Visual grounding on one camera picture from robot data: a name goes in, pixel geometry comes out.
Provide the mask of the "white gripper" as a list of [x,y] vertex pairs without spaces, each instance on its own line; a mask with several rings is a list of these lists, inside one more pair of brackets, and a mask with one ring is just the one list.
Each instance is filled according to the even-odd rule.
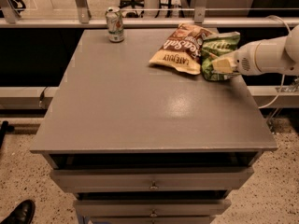
[[258,45],[258,42],[250,42],[240,47],[236,52],[221,55],[218,60],[212,62],[214,71],[220,74],[232,74],[238,70],[239,73],[245,76],[260,75],[261,71],[255,62]]

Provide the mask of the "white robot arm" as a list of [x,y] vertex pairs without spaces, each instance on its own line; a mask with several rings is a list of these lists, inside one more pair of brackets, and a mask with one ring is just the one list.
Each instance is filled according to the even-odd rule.
[[212,61],[217,74],[239,73],[258,76],[279,73],[299,75],[299,25],[287,35],[250,42],[236,51],[221,55]]

